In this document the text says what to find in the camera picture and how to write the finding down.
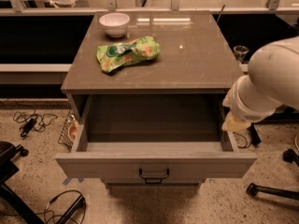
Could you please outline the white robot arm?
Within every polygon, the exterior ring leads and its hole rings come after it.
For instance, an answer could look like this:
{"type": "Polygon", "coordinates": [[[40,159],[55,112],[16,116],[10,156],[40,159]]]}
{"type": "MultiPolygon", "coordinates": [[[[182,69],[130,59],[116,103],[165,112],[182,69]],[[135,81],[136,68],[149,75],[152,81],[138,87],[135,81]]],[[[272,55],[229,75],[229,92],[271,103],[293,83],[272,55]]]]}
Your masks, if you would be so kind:
{"type": "Polygon", "coordinates": [[[227,132],[247,129],[287,105],[299,109],[299,37],[269,43],[250,58],[248,73],[227,92],[230,109],[222,124],[227,132]]]}

